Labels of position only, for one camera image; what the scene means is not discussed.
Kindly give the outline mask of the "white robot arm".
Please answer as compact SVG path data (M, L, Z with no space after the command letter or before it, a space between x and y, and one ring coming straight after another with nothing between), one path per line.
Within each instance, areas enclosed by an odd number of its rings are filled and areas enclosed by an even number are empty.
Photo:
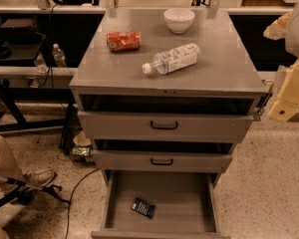
M286 69L276 101L268 112L272 120L286 122L299 111L299 3L292 12L285 13L269 25L263 36L271 40L285 40L285 50L296 62Z

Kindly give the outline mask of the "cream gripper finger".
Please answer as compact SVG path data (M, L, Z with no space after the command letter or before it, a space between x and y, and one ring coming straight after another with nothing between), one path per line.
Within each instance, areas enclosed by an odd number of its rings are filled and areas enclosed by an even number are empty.
M271 120L287 122L299 111L299 59L285 71L285 78L276 101L267 116Z
M263 36L271 40L279 40L286 36L287 25L291 13L285 13L275 20L270 26L268 26L263 32Z

